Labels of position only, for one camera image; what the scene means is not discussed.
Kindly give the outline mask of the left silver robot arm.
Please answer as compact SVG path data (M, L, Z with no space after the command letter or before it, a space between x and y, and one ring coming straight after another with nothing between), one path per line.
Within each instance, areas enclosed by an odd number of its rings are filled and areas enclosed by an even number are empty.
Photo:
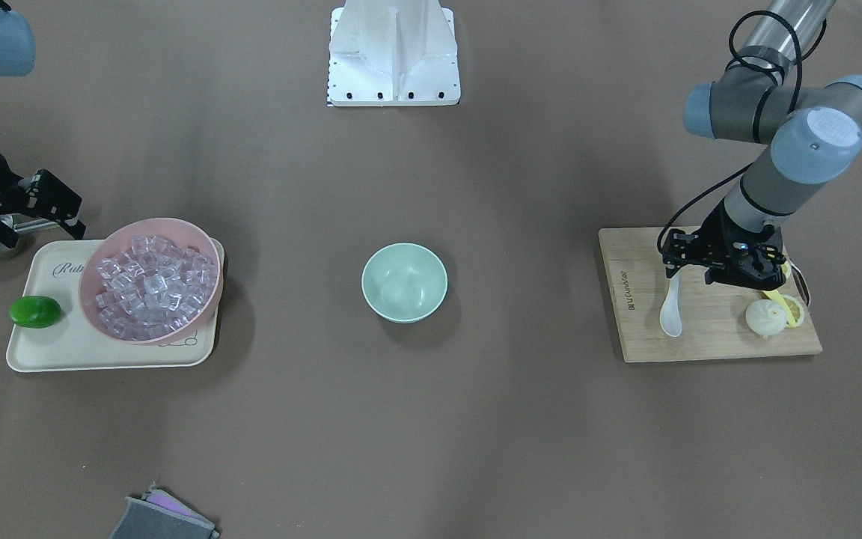
M763 144L733 188L691 233L667 225L657 241L667 278L705 267L707 283L776 290L786 283L781 228L862 150L862 75L804 88L803 62L825 31L831 1L774 1L718 81L692 88L685 129Z

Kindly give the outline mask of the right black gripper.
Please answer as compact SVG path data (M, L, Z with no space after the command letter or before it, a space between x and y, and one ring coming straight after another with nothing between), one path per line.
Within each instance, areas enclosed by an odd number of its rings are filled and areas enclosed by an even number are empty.
M21 214L44 219L75 240L85 236L86 224L79 219L81 205L82 197L45 168L15 184L0 187L0 218ZM13 249L18 242L19 232L0 220L0 245Z

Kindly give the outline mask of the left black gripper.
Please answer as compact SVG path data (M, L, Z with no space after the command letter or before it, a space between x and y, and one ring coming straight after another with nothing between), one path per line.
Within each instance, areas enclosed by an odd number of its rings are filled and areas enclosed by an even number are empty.
M767 208L749 197L724 197L697 230L664 230L658 252L667 279L682 267L705 267L705 283L776 290L786 283L781 225L786 208Z

